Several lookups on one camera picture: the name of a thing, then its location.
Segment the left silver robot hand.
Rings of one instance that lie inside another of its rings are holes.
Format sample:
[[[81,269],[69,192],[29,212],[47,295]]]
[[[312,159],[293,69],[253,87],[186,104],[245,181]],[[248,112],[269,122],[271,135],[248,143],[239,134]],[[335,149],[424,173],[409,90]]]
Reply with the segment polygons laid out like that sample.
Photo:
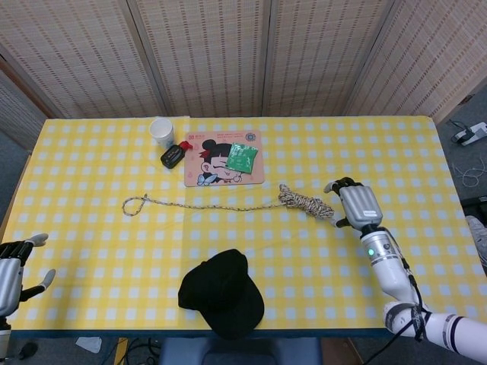
[[[49,235],[39,233],[27,240],[1,244],[1,318],[14,313],[19,303],[44,292],[53,282],[56,270],[50,269],[36,286],[23,289],[24,267],[33,250],[46,244]]]

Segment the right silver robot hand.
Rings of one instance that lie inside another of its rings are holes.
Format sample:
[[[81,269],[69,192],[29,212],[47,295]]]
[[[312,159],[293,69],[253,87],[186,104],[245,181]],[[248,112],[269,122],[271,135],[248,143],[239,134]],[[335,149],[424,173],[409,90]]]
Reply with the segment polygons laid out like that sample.
[[[370,186],[364,186],[350,177],[329,182],[324,192],[336,193],[342,203],[345,217],[331,219],[334,227],[352,227],[367,234],[376,230],[383,219],[383,214]]]

